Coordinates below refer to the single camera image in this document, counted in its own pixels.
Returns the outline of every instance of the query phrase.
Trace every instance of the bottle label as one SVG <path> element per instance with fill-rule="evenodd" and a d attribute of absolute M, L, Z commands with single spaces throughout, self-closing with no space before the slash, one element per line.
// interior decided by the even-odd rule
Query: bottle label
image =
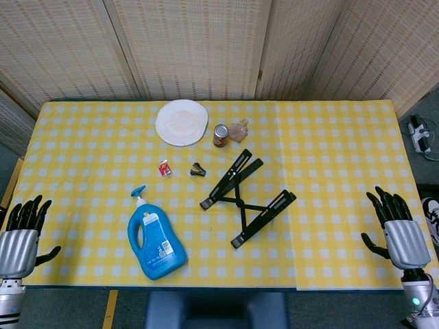
<path fill-rule="evenodd" d="M 143 218 L 143 223 L 146 228 L 146 246 L 143 255 L 146 265 L 156 269 L 175 258 L 174 250 L 163 232 L 156 213 L 147 214 Z"/>

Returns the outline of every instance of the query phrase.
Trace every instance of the soda can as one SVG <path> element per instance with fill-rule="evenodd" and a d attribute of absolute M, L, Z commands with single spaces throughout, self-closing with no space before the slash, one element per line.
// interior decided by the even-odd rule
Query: soda can
<path fill-rule="evenodd" d="M 213 130 L 213 144 L 216 147 L 224 147 L 228 142 L 228 127 L 217 125 Z"/>

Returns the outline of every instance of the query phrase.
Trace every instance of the yellow checkered tablecloth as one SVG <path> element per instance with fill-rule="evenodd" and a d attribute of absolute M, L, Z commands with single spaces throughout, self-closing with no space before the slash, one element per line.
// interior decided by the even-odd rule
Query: yellow checkered tablecloth
<path fill-rule="evenodd" d="M 360 238 L 367 232 L 385 244 L 366 198 L 376 184 L 407 200 L 434 255 L 391 101 L 200 103 L 209 126 L 188 147 L 157 136 L 154 122 L 164 101 L 43 106 L 12 203 L 37 194 L 52 199 L 39 253 L 55 245 L 62 250 L 26 284 L 400 288 L 401 271 Z M 216 124 L 242 119 L 249 121 L 243 142 L 213 146 Z M 249 204 L 266 205 L 284 188 L 298 199 L 235 250 L 236 206 L 218 202 L 203 211 L 199 203 L 244 148 L 264 161 L 241 184 Z M 170 178 L 158 172 L 164 159 Z M 195 161 L 207 170 L 205 178 L 189 175 Z M 136 208 L 130 191 L 142 184 L 143 197 L 169 215 L 189 257 L 157 281 L 144 276 L 126 232 Z M 437 261 L 428 270 L 437 278 Z"/>

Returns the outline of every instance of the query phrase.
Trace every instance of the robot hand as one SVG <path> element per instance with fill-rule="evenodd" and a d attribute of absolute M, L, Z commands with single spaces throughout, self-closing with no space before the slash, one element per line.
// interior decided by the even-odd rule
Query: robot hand
<path fill-rule="evenodd" d="M 19 322 L 26 287 L 21 279 L 30 275 L 35 266 L 48 262 L 60 252 L 54 247 L 47 255 L 36 256 L 44 218 L 51 201 L 37 209 L 43 197 L 17 204 L 11 211 L 6 231 L 0 236 L 0 328 L 15 329 Z"/>
<path fill-rule="evenodd" d="M 399 269 L 425 267 L 431 260 L 430 255 L 419 225 L 413 221 L 404 199 L 397 194 L 392 196 L 378 186 L 375 190 L 381 202 L 372 193 L 366 195 L 375 207 L 388 249 L 377 247 L 366 233 L 361 234 L 364 244 L 371 252 L 390 259 Z"/>
<path fill-rule="evenodd" d="M 3 279 L 25 278 L 35 266 L 48 262 L 61 250 L 57 246 L 47 255 L 36 256 L 45 215 L 51 205 L 50 200 L 46 201 L 37 214 L 42 198 L 39 195 L 23 207 L 17 204 L 10 213 L 6 231 L 0 236 L 0 277 Z"/>
<path fill-rule="evenodd" d="M 381 202 L 372 193 L 366 194 L 375 207 L 387 248 L 376 246 L 366 233 L 361 237 L 371 252 L 390 259 L 404 271 L 401 282 L 411 313 L 401 324 L 407 328 L 439 328 L 439 294 L 431 275 L 422 270 L 431 259 L 419 225 L 402 197 L 378 186 L 375 190 Z"/>

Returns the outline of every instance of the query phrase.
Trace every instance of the white sneaker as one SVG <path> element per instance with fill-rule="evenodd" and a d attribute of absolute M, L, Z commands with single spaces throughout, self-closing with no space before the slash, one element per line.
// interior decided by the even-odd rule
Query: white sneaker
<path fill-rule="evenodd" d="M 439 202 L 432 197 L 427 197 L 422 200 L 422 203 L 431 239 L 439 247 Z"/>

